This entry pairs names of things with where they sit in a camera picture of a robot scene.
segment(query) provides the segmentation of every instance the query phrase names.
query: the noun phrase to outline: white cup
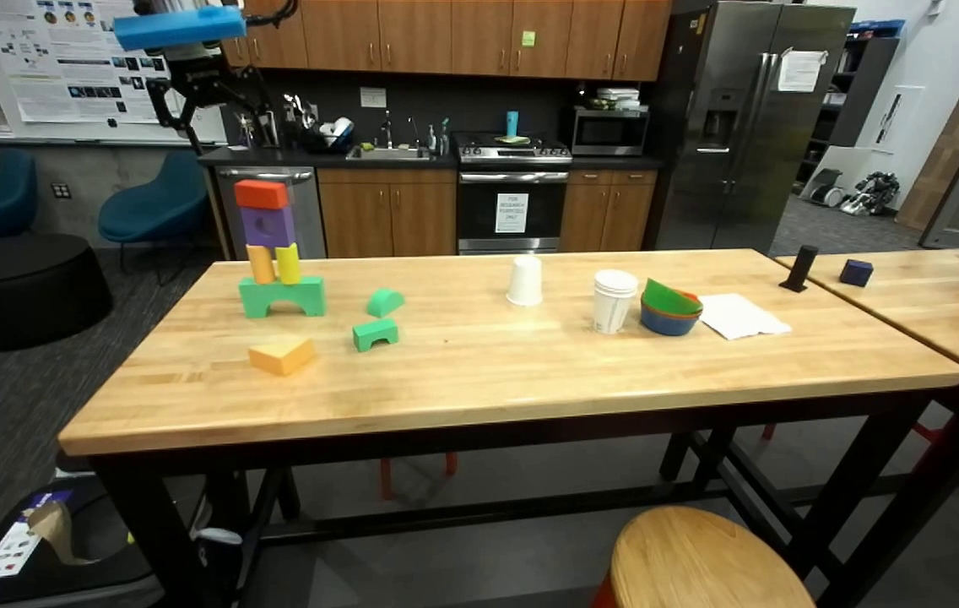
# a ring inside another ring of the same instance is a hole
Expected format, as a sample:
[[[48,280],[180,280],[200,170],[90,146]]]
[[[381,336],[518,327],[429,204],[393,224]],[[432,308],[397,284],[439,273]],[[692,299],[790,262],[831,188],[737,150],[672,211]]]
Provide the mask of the white cup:
[[[542,264],[541,264],[541,257],[512,257],[506,300],[512,308],[541,308],[542,305]]]
[[[626,271],[593,273],[593,327],[602,336],[617,336],[632,300],[637,299],[637,277]]]

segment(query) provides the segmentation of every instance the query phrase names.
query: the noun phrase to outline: orange block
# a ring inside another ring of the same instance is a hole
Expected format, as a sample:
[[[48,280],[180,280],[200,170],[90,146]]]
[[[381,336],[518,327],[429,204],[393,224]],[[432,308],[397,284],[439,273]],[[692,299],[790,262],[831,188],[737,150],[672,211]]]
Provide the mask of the orange block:
[[[286,211],[286,188],[284,184],[239,179],[236,207],[239,211]]]
[[[277,284],[272,252],[267,248],[246,248],[252,284]]]
[[[251,365],[271,375],[294,375],[316,359],[314,343],[252,344]]]

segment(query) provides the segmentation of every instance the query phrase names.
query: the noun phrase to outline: microwave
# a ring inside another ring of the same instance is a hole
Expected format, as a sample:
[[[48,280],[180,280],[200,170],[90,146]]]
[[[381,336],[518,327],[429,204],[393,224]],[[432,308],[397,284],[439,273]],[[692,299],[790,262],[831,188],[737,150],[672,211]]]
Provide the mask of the microwave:
[[[645,155],[647,107],[584,107],[573,106],[573,155]]]

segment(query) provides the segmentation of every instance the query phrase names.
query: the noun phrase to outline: lower cabinet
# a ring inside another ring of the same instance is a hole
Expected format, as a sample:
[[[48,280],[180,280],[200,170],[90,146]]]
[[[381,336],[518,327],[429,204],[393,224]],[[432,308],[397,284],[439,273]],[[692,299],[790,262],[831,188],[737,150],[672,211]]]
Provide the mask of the lower cabinet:
[[[565,250],[640,250],[654,173],[571,173]]]
[[[451,170],[321,170],[327,257],[457,252]]]

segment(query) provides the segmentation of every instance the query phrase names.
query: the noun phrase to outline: black metal table frame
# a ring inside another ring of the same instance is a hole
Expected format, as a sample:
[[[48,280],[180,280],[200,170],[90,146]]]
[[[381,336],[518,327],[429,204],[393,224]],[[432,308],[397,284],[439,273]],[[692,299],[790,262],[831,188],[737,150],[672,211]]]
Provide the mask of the black metal table frame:
[[[822,596],[822,608],[856,605],[959,486],[959,390],[942,406],[951,418]]]
[[[257,444],[257,445],[214,445],[214,451],[161,451],[161,454],[114,454],[90,457],[101,484],[108,486],[117,513],[135,534],[145,561],[160,573],[171,605],[220,608],[251,584],[257,561],[257,545],[291,545],[291,541],[327,541],[327,537],[365,537],[365,534],[397,534],[397,529],[429,529],[451,524],[487,524],[487,522],[518,522],[518,518],[547,518],[547,513],[584,513],[609,508],[640,508],[665,501],[715,497],[709,481],[724,472],[727,454],[700,460],[692,484],[654,484],[640,489],[609,489],[609,495],[577,495],[577,497],[541,497],[541,501],[501,501],[472,508],[441,508],[441,509],[407,509],[384,518],[348,518],[348,522],[297,522],[297,497],[291,486],[286,466],[311,464],[345,464],[345,460],[381,460],[381,457],[412,457],[412,454],[441,454],[441,451],[492,451],[492,445],[537,445],[537,444],[573,444],[573,438],[610,438],[610,435],[650,435],[650,432],[697,432],[715,430],[712,445],[728,445],[737,425],[761,424],[793,424],[793,418],[844,418],[868,416],[844,460],[822,486],[806,518],[783,509],[775,522],[787,528],[790,541],[773,529],[765,518],[751,508],[739,484],[727,486],[724,497],[733,497],[739,518],[762,534],[780,553],[806,573],[811,568],[835,572],[831,541],[849,524],[860,497],[872,495],[886,464],[903,445],[909,430],[917,424],[923,410],[940,399],[940,391],[888,391],[888,397],[836,397],[836,399],[797,399],[797,401],[745,401],[745,406],[685,406],[665,414],[626,414],[626,416],[584,416],[584,418],[541,418],[541,424],[495,424],[495,425],[458,425],[458,430],[407,430],[407,432],[377,432],[377,435],[324,435],[324,438],[291,438],[291,444]],[[663,460],[663,481],[672,477],[674,460]],[[232,495],[239,484],[232,472],[271,471],[271,484],[252,508],[246,495]],[[242,518],[251,524],[242,547],[242,572],[236,584],[220,584],[210,568],[195,556],[189,529],[171,508],[166,489],[169,477],[182,472],[215,472],[215,501],[252,509]],[[297,524],[264,529],[271,505],[280,501],[284,513]],[[831,584],[835,596],[844,589],[860,589],[863,572],[844,572]]]

